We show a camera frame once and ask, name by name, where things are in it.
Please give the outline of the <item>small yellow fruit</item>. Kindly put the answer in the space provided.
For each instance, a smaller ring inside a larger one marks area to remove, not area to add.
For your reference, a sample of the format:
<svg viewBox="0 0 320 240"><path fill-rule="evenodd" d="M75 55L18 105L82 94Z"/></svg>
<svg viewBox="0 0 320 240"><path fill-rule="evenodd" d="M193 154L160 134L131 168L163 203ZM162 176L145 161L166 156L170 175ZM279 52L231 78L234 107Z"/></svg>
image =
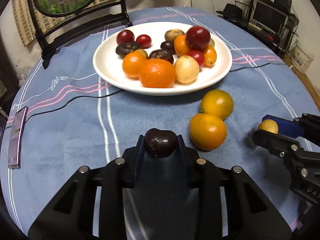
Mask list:
<svg viewBox="0 0 320 240"><path fill-rule="evenodd" d="M271 132L274 134L278 134L278 131L279 131L278 124L274 120L271 120L271 119L266 119L266 120L262 121L260 123L260 125L258 126L258 129L262 129L262 130L265 130L265 131L268 131L268 132Z"/></svg>

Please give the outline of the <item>red round tomato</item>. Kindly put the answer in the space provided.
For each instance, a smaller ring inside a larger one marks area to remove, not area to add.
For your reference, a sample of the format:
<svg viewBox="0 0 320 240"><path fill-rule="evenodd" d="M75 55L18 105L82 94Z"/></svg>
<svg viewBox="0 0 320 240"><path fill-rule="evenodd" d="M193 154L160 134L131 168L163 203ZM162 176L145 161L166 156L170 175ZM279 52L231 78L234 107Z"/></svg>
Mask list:
<svg viewBox="0 0 320 240"><path fill-rule="evenodd" d="M204 55L200 51L190 50L190 51L188 51L187 55L193 57L197 61L198 65L200 67L204 66L205 58L204 58Z"/></svg>

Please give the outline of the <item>large beige round fruit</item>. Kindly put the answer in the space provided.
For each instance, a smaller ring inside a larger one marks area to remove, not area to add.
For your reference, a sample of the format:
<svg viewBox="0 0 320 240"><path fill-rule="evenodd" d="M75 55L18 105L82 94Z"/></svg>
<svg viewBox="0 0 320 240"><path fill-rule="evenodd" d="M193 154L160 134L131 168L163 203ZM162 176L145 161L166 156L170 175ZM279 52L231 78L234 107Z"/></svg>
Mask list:
<svg viewBox="0 0 320 240"><path fill-rule="evenodd" d="M214 42L214 40L211 38L210 39L210 45L214 48L215 47L215 42Z"/></svg>

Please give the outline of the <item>dark red plum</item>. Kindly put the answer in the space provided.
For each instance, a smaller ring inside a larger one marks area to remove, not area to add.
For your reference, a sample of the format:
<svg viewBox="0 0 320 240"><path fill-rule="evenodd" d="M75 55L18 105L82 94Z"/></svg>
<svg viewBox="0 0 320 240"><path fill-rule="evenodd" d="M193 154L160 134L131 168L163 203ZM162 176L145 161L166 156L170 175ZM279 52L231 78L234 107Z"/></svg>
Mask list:
<svg viewBox="0 0 320 240"><path fill-rule="evenodd" d="M185 34L185 40L191 50L205 50L211 40L210 32L201 26L191 27Z"/></svg>

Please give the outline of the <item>orange tangerine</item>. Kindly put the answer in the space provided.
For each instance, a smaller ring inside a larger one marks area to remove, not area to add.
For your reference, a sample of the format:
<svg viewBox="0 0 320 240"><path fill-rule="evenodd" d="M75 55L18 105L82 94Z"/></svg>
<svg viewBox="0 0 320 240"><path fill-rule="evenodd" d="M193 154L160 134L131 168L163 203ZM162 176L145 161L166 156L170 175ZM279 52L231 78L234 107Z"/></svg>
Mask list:
<svg viewBox="0 0 320 240"><path fill-rule="evenodd" d="M179 35L178 37L175 38L174 40L174 50L178 57L182 57L184 55L187 55L188 52L190 51L185 35Z"/></svg>

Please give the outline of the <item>orange mandarin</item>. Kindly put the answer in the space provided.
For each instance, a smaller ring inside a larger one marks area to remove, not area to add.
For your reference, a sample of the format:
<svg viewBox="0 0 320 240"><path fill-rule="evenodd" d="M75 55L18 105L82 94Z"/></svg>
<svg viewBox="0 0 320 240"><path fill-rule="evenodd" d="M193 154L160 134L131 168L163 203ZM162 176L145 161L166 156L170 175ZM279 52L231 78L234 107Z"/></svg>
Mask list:
<svg viewBox="0 0 320 240"><path fill-rule="evenodd" d="M175 83L176 72L169 61L148 59L140 66L138 79L143 87L170 88Z"/></svg>

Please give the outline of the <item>carved dark brown fruit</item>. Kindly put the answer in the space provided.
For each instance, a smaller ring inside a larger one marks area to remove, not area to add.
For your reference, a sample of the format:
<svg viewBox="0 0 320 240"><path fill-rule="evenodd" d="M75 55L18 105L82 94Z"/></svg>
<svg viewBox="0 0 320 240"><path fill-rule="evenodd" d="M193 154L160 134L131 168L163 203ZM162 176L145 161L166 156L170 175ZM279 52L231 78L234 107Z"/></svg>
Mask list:
<svg viewBox="0 0 320 240"><path fill-rule="evenodd" d="M159 49L159 50L154 50L153 52L150 53L149 55L150 59L163 59L165 61L170 62L171 64L174 64L174 58L170 51L166 49Z"/></svg>

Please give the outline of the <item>tan round fruit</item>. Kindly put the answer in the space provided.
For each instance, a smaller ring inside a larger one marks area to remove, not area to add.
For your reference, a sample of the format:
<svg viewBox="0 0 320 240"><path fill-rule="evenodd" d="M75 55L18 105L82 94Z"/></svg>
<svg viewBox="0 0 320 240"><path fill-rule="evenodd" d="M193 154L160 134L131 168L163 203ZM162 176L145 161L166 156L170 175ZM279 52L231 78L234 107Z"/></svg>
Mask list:
<svg viewBox="0 0 320 240"><path fill-rule="evenodd" d="M181 29L171 29L165 33L164 38L166 41L174 42L176 37L181 35L185 35Z"/></svg>

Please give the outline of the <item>orange citrus fruit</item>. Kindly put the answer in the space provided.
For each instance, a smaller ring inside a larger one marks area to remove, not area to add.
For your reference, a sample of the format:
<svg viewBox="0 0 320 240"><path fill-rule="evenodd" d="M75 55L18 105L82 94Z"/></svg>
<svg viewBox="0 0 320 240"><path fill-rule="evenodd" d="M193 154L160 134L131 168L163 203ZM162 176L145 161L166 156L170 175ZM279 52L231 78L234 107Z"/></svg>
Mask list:
<svg viewBox="0 0 320 240"><path fill-rule="evenodd" d="M141 52L134 51L128 53L122 63L123 72L131 78L137 78L139 74L139 68L144 61L147 60L147 57Z"/></svg>

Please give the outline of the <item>small red tomato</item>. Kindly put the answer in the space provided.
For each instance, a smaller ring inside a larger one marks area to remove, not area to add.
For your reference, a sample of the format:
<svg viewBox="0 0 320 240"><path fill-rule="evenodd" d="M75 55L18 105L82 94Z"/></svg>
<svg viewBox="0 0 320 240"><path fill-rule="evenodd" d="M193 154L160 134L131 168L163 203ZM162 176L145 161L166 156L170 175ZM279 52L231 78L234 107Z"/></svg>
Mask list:
<svg viewBox="0 0 320 240"><path fill-rule="evenodd" d="M140 48L147 49L151 47L152 39L149 35L139 35L136 38L136 42L140 45Z"/></svg>

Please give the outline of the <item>white bucket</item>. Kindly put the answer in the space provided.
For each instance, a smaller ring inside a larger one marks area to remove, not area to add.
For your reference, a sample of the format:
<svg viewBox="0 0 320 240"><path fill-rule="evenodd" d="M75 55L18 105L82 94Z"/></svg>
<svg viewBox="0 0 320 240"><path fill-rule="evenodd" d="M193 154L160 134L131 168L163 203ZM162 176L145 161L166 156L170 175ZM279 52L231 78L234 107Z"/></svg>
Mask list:
<svg viewBox="0 0 320 240"><path fill-rule="evenodd" d="M298 40L295 42L294 47L291 50L290 60L301 73L305 72L314 61L314 55L310 53Z"/></svg>

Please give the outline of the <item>yellow green orange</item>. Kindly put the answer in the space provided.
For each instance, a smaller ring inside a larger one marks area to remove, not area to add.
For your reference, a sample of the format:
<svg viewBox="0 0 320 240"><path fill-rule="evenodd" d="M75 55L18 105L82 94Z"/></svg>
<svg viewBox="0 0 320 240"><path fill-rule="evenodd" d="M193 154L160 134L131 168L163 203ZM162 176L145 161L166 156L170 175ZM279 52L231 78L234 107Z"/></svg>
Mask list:
<svg viewBox="0 0 320 240"><path fill-rule="evenodd" d="M233 98L223 90L211 90L201 100L200 112L210 114L225 120L234 108Z"/></svg>

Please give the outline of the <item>blue striped tablecloth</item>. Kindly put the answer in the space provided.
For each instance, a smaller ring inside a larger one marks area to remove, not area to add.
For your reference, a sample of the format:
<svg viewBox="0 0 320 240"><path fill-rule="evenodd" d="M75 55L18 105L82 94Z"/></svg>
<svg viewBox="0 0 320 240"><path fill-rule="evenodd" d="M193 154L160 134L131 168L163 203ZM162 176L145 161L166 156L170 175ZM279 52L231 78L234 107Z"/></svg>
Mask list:
<svg viewBox="0 0 320 240"><path fill-rule="evenodd" d="M252 132L270 114L287 120L318 110L306 88L274 52L235 25L198 9L157 8L130 14L133 23L200 24L230 48L232 71L216 89L229 93L234 110L226 120L221 147L201 156L216 166L241 166L264 191L291 229L296 229L304 202L290 190L283 161L252 142ZM61 186L83 165L105 166L135 146L151 128L182 135L191 146L189 120L206 93L147 96L120 92L94 71L96 48L117 28L64 46L47 69L37 63L18 92L11 113L27 106L21 166L8 168L10 128L1 148L1 185L9 215L24 233ZM146 158L135 189L124 191L129 239L192 239L197 191L185 187L175 157Z"/></svg>

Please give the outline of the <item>purple smartphone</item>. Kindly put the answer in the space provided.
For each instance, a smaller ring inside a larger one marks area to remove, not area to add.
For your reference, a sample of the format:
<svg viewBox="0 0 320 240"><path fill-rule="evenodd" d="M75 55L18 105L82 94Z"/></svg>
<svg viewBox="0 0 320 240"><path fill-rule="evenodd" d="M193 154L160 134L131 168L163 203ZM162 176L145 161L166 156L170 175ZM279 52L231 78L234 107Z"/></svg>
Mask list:
<svg viewBox="0 0 320 240"><path fill-rule="evenodd" d="M8 168L16 169L21 165L21 144L28 107L20 109L14 116L8 150Z"/></svg>

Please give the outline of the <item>computer monitor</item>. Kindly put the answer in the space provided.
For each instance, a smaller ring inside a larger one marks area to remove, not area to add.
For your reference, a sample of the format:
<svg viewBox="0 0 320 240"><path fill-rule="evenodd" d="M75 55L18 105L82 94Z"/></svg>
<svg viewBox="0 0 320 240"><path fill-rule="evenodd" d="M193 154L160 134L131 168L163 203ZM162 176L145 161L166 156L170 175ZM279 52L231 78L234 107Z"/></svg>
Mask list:
<svg viewBox="0 0 320 240"><path fill-rule="evenodd" d="M287 18L288 16L280 10L262 1L256 1L251 22L280 35L287 23Z"/></svg>

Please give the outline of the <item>black hat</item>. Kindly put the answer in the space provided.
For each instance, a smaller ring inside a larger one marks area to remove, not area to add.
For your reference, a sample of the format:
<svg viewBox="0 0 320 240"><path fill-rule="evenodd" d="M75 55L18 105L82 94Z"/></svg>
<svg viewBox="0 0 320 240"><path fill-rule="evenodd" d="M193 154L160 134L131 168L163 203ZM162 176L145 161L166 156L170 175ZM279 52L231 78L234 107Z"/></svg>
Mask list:
<svg viewBox="0 0 320 240"><path fill-rule="evenodd" d="M216 11L217 14L221 15L225 20L242 20L243 10L234 5L227 3L223 11Z"/></svg>

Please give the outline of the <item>white oval plate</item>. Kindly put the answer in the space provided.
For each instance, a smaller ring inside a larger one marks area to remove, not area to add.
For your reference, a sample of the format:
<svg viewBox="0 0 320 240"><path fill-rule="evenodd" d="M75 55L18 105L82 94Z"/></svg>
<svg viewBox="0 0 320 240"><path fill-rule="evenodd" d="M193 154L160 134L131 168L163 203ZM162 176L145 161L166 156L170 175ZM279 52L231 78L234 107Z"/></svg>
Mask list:
<svg viewBox="0 0 320 240"><path fill-rule="evenodd" d="M190 25L151 22L108 37L95 51L93 66L107 83L138 94L169 96L195 92L222 80L232 55L214 35L204 52L187 47Z"/></svg>

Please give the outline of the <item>round embroidered table screen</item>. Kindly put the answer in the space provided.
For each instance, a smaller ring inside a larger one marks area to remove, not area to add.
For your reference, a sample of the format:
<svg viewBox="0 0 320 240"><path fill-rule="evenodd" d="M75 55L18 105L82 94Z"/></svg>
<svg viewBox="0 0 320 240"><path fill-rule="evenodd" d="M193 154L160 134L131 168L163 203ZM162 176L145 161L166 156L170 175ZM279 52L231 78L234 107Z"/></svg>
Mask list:
<svg viewBox="0 0 320 240"><path fill-rule="evenodd" d="M127 13L125 0L109 1L109 2L101 3L86 9L86 7L90 5L93 1L94 0L85 2L84 5L82 5L78 9L75 9L71 12L65 12L62 14L51 14L46 12L46 10L42 10L37 0L33 0L35 8L45 16L52 17L52 18L70 16L69 18L67 18L67 20L56 25L54 28L50 29L47 33L44 34L36 22L35 13L33 10L33 4L31 0L27 0L31 20L32 20L33 26L35 27L35 37L41 48L41 59L42 59L42 66L44 69L48 68L51 58L59 52L60 48L63 45L75 40L76 38L81 37L82 35L90 33L91 31L108 24L115 25L117 23L121 23L126 27L132 26L132 22L130 21L129 15ZM54 38L52 42L49 42L47 40L47 38L50 35L62 29L63 27L75 22L76 20L79 20L88 15L91 15L95 12L98 12L110 7L115 7L115 6L120 6L119 13L108 14L105 16L100 16L99 18L95 18L93 20L89 20L59 35L58 37Z"/></svg>

